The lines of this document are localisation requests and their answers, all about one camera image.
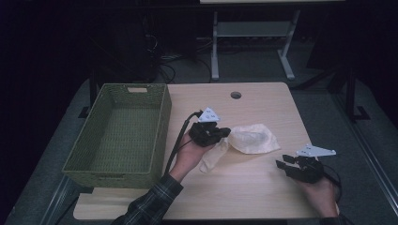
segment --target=crumpled white towel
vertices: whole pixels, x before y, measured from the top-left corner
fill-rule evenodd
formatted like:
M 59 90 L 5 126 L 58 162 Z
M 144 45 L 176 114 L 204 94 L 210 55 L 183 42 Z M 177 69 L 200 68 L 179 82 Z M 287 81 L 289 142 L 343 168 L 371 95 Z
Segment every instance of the crumpled white towel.
M 263 124 L 233 127 L 228 138 L 203 155 L 200 171 L 209 173 L 214 169 L 230 146 L 244 154 L 264 154 L 281 149 L 275 135 Z

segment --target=gray carpet floor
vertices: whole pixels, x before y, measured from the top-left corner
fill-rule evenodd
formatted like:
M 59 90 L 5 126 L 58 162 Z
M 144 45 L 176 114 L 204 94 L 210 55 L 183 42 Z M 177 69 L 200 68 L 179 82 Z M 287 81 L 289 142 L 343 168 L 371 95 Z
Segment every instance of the gray carpet floor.
M 277 57 L 276 49 L 279 47 L 279 43 L 272 43 L 260 48 L 261 51 L 249 49 L 234 54 L 220 54 L 219 83 L 284 82 L 294 86 L 321 72 L 305 67 L 311 52 L 311 43 L 295 43 L 288 57 L 297 78 L 288 81 Z M 210 65 L 209 56 L 209 53 L 198 55 L 203 62 Z M 207 83 L 209 72 L 203 62 L 178 60 L 167 65 L 176 70 L 175 83 Z M 162 76 L 155 81 L 163 82 Z M 328 82 L 329 79 L 325 79 L 308 90 L 292 91 L 292 96 L 313 145 L 338 152 L 336 157 L 322 157 L 320 160 L 335 169 L 342 178 L 343 198 L 339 203 L 340 210 L 355 224 L 398 224 L 398 217 L 376 179 L 372 165 L 363 152 L 363 144 L 359 142 L 355 133 L 355 130 L 360 131 L 392 184 L 398 187 L 398 166 L 395 162 L 398 158 L 397 129 L 377 106 L 371 91 L 361 82 L 357 82 L 356 103 L 365 108 L 371 120 L 350 123 L 339 103 L 344 97 L 344 92 L 336 96 L 329 94 L 326 91 Z M 65 179 L 61 173 L 69 151 L 84 124 L 84 119 L 78 118 L 79 114 L 82 108 L 88 105 L 89 88 L 88 82 L 85 82 L 70 103 L 40 163 L 10 214 L 7 225 L 55 224 L 79 193 L 91 191 L 90 188 L 80 187 Z M 60 193 L 58 188 L 61 182 L 65 182 L 67 188 Z M 74 204 L 59 224 L 110 223 L 76 220 L 72 215 L 73 207 Z M 317 224 L 316 219 L 287 222 L 289 225 Z

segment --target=dark background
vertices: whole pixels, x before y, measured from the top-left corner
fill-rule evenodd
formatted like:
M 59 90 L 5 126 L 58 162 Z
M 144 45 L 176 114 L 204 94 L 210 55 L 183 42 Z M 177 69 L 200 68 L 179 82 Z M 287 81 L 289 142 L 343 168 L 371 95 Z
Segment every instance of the dark background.
M 162 2 L 178 4 L 181 1 Z M 325 20 L 316 22 L 313 18 L 319 18 L 320 12 L 313 8 L 304 10 L 295 38 L 317 38 L 309 61 L 311 68 L 328 69 L 342 61 L 349 62 L 398 127 L 398 117 L 395 116 L 398 113 L 396 9 L 392 0 L 348 1 L 322 17 Z M 107 50 L 115 47 L 111 37 L 128 38 L 117 29 L 98 30 L 97 27 L 93 31 L 93 23 L 98 24 L 104 15 L 109 16 L 108 12 L 104 14 L 102 11 L 99 16 L 97 11 L 86 10 L 73 0 L 7 0 L 0 3 L 0 10 L 0 222 L 3 222 L 35 170 L 73 95 L 93 70 L 104 81 L 117 80 L 112 74 L 125 72 L 128 82 L 150 82 L 154 74 L 150 72 L 137 77 L 128 72 L 136 67 L 125 68 L 115 62 L 109 64 L 108 72 L 99 67 L 100 62 L 112 60 L 107 61 L 100 51 L 92 52 L 93 43 L 87 34 L 101 31 L 103 33 L 98 37 L 110 35 L 101 42 Z M 137 21 L 142 16 L 136 14 Z M 165 46 L 194 57 L 195 38 L 211 34 L 211 27 L 204 28 L 209 27 L 211 17 L 209 11 L 172 14 L 158 11 L 150 25 L 141 27 L 138 23 L 143 30 L 135 28 L 140 31 L 133 32 L 130 37 L 140 38 L 145 50 L 147 43 L 142 34 L 150 31 Z M 100 22 L 99 27 L 106 27 L 107 22 Z M 139 46 L 132 47 L 136 51 L 131 59 L 147 59 L 150 63 L 143 71 L 150 71 L 156 67 L 156 55 L 145 54 Z

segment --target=plaid shirt sleeve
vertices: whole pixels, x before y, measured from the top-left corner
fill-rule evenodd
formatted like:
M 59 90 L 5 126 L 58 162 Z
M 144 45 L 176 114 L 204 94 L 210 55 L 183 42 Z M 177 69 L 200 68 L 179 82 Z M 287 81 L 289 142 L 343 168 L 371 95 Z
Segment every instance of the plaid shirt sleeve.
M 146 195 L 133 201 L 129 205 L 128 212 L 118 217 L 112 225 L 161 224 L 164 214 L 182 188 L 171 175 L 164 175 Z

